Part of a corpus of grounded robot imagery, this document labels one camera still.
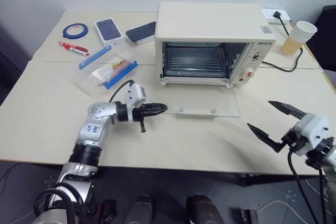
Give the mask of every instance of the toaster oven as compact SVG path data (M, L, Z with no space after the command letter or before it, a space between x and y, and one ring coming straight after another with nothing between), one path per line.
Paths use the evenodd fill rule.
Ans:
M160 84L244 84L275 43L260 6L159 3L155 54Z

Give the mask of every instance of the white table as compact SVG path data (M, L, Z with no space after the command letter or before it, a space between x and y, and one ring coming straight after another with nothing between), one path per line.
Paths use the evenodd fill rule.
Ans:
M73 52L66 51L58 45L59 41L65 41L75 45L83 46L89 51L95 51L103 46L93 22L104 18L113 17L114 21L125 33L132 27L147 24L156 20L156 13L133 13L133 12L69 12L66 11L58 24L54 27L42 46L34 54L33 60L53 61L53 62L80 62L83 56ZM62 31L65 27L73 23L84 23L88 26L89 32L80 39L70 40L62 37ZM280 52L281 45L286 40L286 33L281 25L271 25L277 41L271 52L266 56L265 61L271 62L283 68L292 68L294 61L299 52L293 56L284 56ZM138 54L138 63L141 65L155 65L154 42L135 46L130 41L129 45L133 45L133 50ZM317 69L319 64L312 58L307 49L303 48L303 54L300 57L298 68Z
M68 160L89 105L107 101L115 91L111 89L100 99L86 95L67 78L71 64L29 62L0 107L2 159L53 164ZM155 66L139 66L132 77L146 88L148 102L160 102L159 95L151 92L154 84L148 82L154 73ZM246 85L234 89L234 94L239 118L161 114L145 119L146 133L140 132L138 123L118 124L100 165L290 174L287 148L276 154L246 125L249 122L278 140L295 124L295 118L277 111L268 100L328 116L335 135L336 96L319 69L284 73L259 68ZM116 100L123 101L124 95L125 91ZM305 165L304 157L294 156L293 163L299 174L316 174Z

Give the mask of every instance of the blue tape roll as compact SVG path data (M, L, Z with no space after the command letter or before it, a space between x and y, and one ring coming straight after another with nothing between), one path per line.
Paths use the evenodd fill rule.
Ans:
M83 31L81 33L75 34L75 35L68 34L67 30L70 27L72 27L72 26L82 26L83 27ZM81 37L84 37L88 33L88 31L89 31L89 29L88 29L88 27L85 24L83 24L83 23L74 23L74 24L69 25L66 28L64 28L64 30L63 30L63 37L67 38L67 39L79 39Z

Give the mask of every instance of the gray floor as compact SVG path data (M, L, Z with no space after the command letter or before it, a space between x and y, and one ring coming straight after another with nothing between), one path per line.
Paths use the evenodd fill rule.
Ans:
M0 176L14 164L0 162ZM29 214L36 195L54 183L60 168L33 164L14 167L0 195L0 223L13 223ZM118 216L112 224L122 223L133 201L142 194L152 195L155 201L155 223L185 223L185 201L193 194L207 195L226 224L242 223L237 215L239 208L259 209L274 200L288 203L306 222L313 223L295 182L242 187L239 185L239 174L105 167L99 171L103 176L97 181L97 201L117 201ZM0 182L0 193L4 181ZM309 182L318 189L316 178L309 179ZM304 181L303 186L322 223L319 196ZM279 203L260 211L258 218L259 224L301 223L288 207ZM30 214L16 224L31 223L33 219L34 215Z

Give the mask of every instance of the sticker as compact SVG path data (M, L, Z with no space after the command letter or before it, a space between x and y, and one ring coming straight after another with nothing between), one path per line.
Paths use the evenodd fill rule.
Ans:
M264 32L264 34L272 34L272 30L269 26L260 26L260 28Z

